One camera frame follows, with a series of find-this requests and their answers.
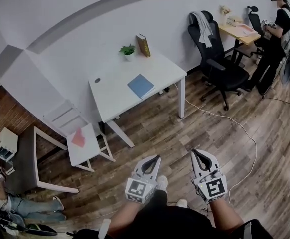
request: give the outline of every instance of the white cable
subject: white cable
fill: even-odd
[[[246,133],[246,135],[249,137],[249,139],[252,140],[252,141],[255,143],[255,160],[254,160],[254,162],[253,162],[253,165],[251,166],[251,169],[250,169],[249,173],[248,173],[248,174],[247,174],[247,175],[246,175],[242,180],[240,180],[237,184],[235,184],[234,186],[232,186],[232,187],[229,189],[229,192],[228,192],[228,194],[229,194],[229,202],[228,202],[228,204],[230,204],[230,201],[231,201],[230,191],[231,191],[234,187],[236,187],[237,185],[239,185],[239,184],[240,184],[244,179],[246,179],[246,178],[251,174],[251,172],[252,172],[252,170],[253,170],[253,168],[254,168],[254,166],[255,166],[255,163],[256,163],[256,160],[257,160],[257,143],[256,143],[255,140],[253,140],[253,139],[248,135],[248,133],[247,133],[247,131],[245,130],[245,128],[244,128],[241,124],[239,124],[238,122],[234,121],[232,118],[230,118],[230,117],[228,117],[228,116],[217,115],[217,114],[211,113],[211,112],[209,112],[209,111],[203,110],[203,109],[199,108],[198,106],[196,106],[196,105],[192,104],[191,102],[189,102],[186,98],[185,98],[185,100],[186,100],[186,102],[188,102],[190,105],[196,107],[197,109],[201,110],[202,112],[206,112],[206,113],[212,114],[212,115],[217,116],[217,117],[223,117],[223,118],[231,119],[234,123],[236,123],[237,125],[239,125],[239,126],[240,126],[244,131],[245,131],[245,133]]]

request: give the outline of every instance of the chair backrest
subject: chair backrest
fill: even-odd
[[[252,13],[252,11],[248,14],[248,18],[250,20],[251,25],[253,26],[253,29],[258,32],[259,35],[263,35],[263,29],[261,27],[260,19],[258,14]]]
[[[43,117],[64,137],[89,123],[69,100],[58,105]]]
[[[199,42],[200,29],[199,29],[198,21],[193,15],[190,15],[191,17],[193,17],[192,18],[193,24],[188,27],[188,32],[199,49],[199,52],[201,54],[200,66],[204,68],[207,65],[206,61],[209,58],[215,61],[224,58],[225,50],[224,50],[222,41],[220,39],[219,27],[218,27],[217,22],[214,21],[213,16],[209,12],[205,10],[201,12],[205,15],[212,30],[212,35],[209,36],[209,40],[212,44],[212,47],[207,48],[205,43]]]

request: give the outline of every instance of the person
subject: person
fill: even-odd
[[[141,204],[133,201],[127,201],[119,208],[111,218],[105,239],[225,239],[232,238],[229,236],[236,232],[238,235],[233,238],[243,238],[241,234],[244,234],[245,223],[223,197],[210,202],[216,226],[213,227],[207,217],[188,208],[185,199],[180,199],[176,206],[167,205],[168,180],[165,176],[159,176],[157,184],[152,199],[140,211]],[[265,230],[260,234],[253,232],[252,235],[272,239]],[[97,237],[97,231],[84,229],[78,231],[73,239]]]
[[[269,86],[272,84],[277,68],[285,56],[283,48],[281,46],[281,37],[290,30],[290,19],[283,8],[286,8],[290,12],[290,7],[287,0],[273,0],[277,3],[277,18],[275,21],[276,29],[265,26],[265,31],[268,31],[272,36],[268,43],[268,46],[264,50],[264,54],[258,63],[258,67],[253,73],[250,80],[248,80],[242,88],[248,92],[257,85],[257,89],[260,95],[263,95]]]
[[[66,216],[59,211],[64,206],[57,196],[45,203],[37,203],[20,197],[9,196],[5,190],[5,176],[0,179],[0,210],[9,213],[17,213],[24,219],[35,219],[44,222],[58,222],[66,220]]]

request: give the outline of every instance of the brown book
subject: brown book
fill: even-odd
[[[137,39],[137,43],[139,44],[141,53],[143,53],[145,55],[145,57],[149,58],[150,57],[150,51],[149,51],[149,47],[148,47],[148,43],[147,43],[146,37],[141,35],[141,34],[137,34],[136,35],[136,39]]]

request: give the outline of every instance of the green plant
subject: green plant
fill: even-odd
[[[120,52],[122,52],[124,55],[131,55],[135,51],[135,46],[134,45],[129,45],[129,46],[123,46],[120,49]]]

